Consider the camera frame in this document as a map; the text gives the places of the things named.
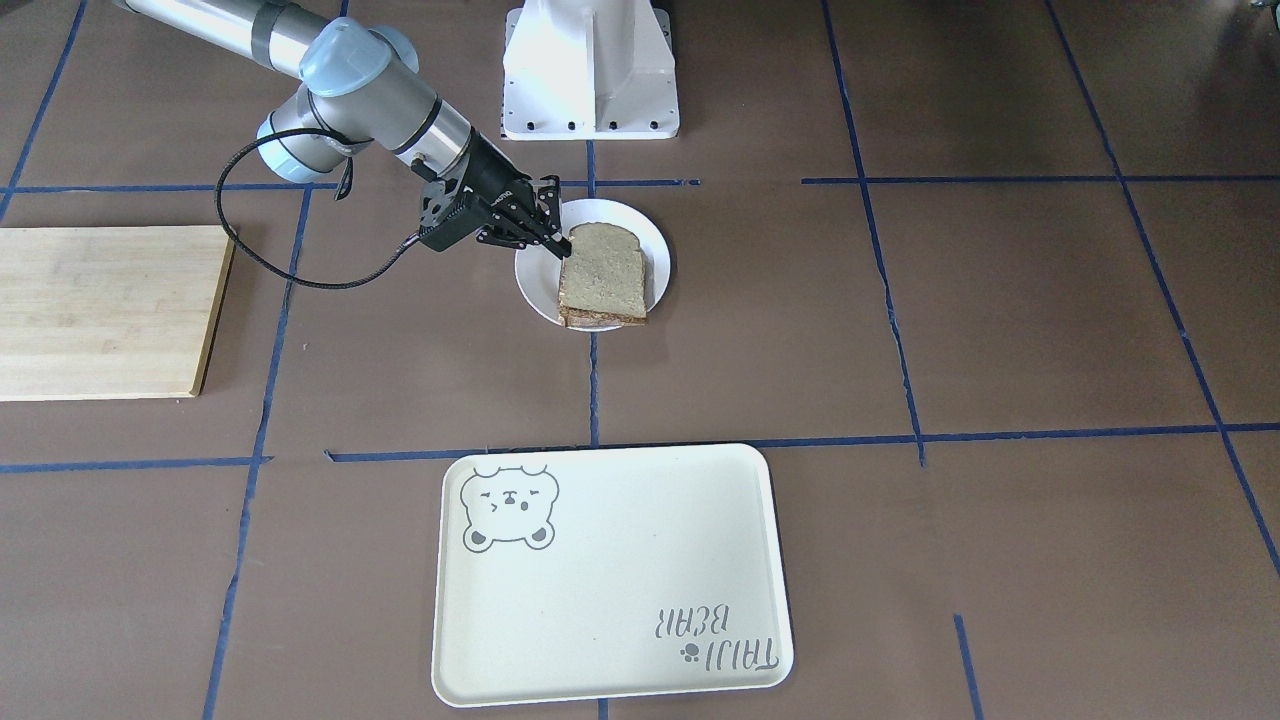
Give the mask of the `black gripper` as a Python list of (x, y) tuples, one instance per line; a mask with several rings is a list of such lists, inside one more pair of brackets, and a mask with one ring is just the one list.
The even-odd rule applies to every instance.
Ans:
[(540, 246), (559, 260), (572, 255), (561, 220), (558, 176), (535, 182), (476, 129), (470, 131), (451, 176), (460, 176), (488, 210), (485, 224), (476, 232), (477, 242), (513, 250)]

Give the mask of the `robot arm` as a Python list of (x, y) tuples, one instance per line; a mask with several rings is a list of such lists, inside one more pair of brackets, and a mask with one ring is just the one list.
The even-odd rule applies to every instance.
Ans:
[(426, 247), (444, 251), (472, 236), (571, 254), (559, 181), (520, 172), (420, 76), (416, 50), (398, 31), (289, 1), (128, 1), (125, 9), (300, 82), (256, 138), (280, 178), (312, 183), (379, 146), (424, 183), (415, 238)]

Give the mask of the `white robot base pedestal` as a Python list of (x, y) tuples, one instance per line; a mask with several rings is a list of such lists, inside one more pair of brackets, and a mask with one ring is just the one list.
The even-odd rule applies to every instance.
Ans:
[(678, 135), (671, 17), (652, 1), (526, 1), (506, 15), (502, 63), (507, 138)]

